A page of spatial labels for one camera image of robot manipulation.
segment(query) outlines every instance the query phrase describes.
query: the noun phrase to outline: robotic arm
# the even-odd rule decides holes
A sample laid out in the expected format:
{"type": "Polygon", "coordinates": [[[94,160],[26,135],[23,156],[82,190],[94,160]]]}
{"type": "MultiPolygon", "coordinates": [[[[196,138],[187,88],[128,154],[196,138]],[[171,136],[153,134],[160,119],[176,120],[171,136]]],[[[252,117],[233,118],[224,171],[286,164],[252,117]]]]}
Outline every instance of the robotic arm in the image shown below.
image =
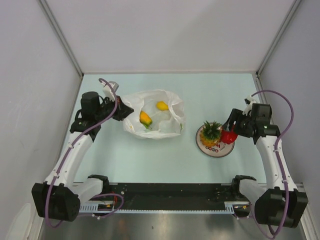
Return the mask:
{"type": "Polygon", "coordinates": [[[45,179],[44,183],[34,184],[31,193],[40,217],[44,218],[46,215],[48,193],[48,217],[71,222],[76,219],[81,204],[98,194],[110,192],[108,178],[101,175],[91,175],[85,182],[73,187],[80,163],[101,129],[100,125],[94,128],[93,126],[111,115],[115,108],[115,101],[117,101],[117,108],[112,115],[113,119],[122,121],[134,111],[131,107],[125,105],[119,96],[115,98],[110,87],[113,88],[115,93],[119,85],[115,82],[104,85],[105,98],[102,98],[94,91],[86,92],[82,95],[81,109],[77,111],[74,122],[71,125],[67,148],[61,154],[53,171],[45,179]]]}
{"type": "Polygon", "coordinates": [[[254,211],[259,224],[279,226],[283,215],[286,214],[283,226],[295,228],[307,206],[307,195],[298,191],[290,176],[282,151],[282,141],[278,139],[280,130],[277,125],[271,124],[270,105],[260,104],[251,96],[245,99],[245,103],[247,107],[244,111],[232,109],[222,128],[234,131],[240,136],[253,138],[253,143],[262,158],[267,190],[250,176],[237,175],[232,185],[236,186],[238,192],[251,202],[251,210],[254,211]],[[287,182],[289,199],[285,198],[284,182],[287,182]],[[288,201],[288,209],[285,213],[286,201],[288,201]]]}

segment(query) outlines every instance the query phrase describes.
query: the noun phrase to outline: white tabletop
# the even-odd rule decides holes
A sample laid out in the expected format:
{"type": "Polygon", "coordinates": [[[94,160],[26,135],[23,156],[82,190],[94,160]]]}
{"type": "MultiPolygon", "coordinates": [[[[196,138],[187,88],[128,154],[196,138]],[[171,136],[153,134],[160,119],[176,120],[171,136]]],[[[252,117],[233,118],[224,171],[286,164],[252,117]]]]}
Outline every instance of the white tabletop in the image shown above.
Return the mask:
{"type": "Polygon", "coordinates": [[[263,163],[253,140],[239,136],[233,151],[222,158],[202,153],[195,141],[204,121],[224,123],[232,108],[244,109],[244,98],[256,91],[248,73],[88,74],[84,75],[71,122],[80,109],[81,95],[103,95],[98,78],[116,81],[117,94],[164,89],[184,101],[187,117],[181,136],[161,140],[138,139],[110,119],[102,125],[77,171],[75,182],[89,175],[109,177],[112,183],[231,183],[235,175],[266,182],[263,163]]]}

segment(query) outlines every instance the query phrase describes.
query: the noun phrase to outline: plate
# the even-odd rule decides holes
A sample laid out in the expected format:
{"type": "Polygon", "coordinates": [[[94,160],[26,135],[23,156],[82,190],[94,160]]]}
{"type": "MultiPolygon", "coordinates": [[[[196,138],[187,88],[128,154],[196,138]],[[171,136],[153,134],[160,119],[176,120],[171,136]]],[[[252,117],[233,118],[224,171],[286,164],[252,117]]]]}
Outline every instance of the plate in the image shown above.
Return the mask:
{"type": "Polygon", "coordinates": [[[232,150],[235,147],[235,143],[226,144],[224,142],[219,142],[215,146],[207,147],[203,145],[203,143],[200,140],[200,132],[204,128],[205,125],[202,125],[195,135],[195,142],[198,146],[198,148],[203,152],[204,154],[213,157],[213,158],[222,158],[227,156],[229,153],[232,152],[232,150]]]}

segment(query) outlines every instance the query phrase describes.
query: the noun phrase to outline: white plastic bag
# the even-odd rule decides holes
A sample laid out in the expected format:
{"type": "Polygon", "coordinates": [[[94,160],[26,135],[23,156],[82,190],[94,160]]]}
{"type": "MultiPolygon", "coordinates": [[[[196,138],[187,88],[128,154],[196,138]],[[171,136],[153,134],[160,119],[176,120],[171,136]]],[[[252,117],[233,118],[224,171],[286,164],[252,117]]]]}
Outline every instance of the white plastic bag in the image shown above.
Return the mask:
{"type": "Polygon", "coordinates": [[[186,124],[184,102],[177,94],[165,90],[151,90],[134,93],[122,97],[124,104],[134,109],[123,120],[123,128],[143,139],[164,139],[179,136],[186,124]],[[157,102],[164,101],[169,110],[157,109],[157,102]],[[144,111],[152,119],[147,129],[140,122],[140,111],[144,111]]]}

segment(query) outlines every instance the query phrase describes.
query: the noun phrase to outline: yellow mango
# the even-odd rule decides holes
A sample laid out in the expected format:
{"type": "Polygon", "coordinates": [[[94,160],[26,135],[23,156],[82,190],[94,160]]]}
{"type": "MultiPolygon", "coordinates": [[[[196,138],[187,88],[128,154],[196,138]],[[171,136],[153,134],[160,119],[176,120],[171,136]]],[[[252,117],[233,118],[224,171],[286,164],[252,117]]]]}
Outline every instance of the yellow mango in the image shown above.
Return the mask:
{"type": "Polygon", "coordinates": [[[152,119],[144,111],[141,111],[140,123],[142,123],[146,128],[148,128],[152,124],[152,119]]]}
{"type": "Polygon", "coordinates": [[[156,107],[161,111],[169,110],[168,105],[164,101],[158,101],[156,107]]]}

